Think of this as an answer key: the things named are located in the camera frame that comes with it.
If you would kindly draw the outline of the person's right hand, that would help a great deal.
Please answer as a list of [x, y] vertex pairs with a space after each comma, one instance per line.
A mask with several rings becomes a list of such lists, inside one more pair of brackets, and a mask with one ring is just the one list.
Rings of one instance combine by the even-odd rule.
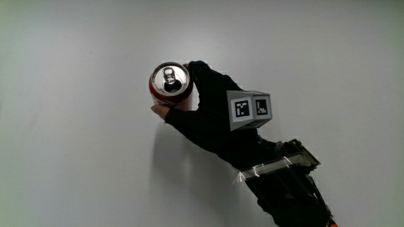
[[154, 105], [152, 111], [192, 143], [217, 154], [236, 169], [274, 159], [276, 144], [262, 139], [256, 129], [230, 130], [227, 91], [240, 90], [237, 83], [203, 61], [191, 61], [187, 69], [199, 93], [198, 109], [183, 111]]

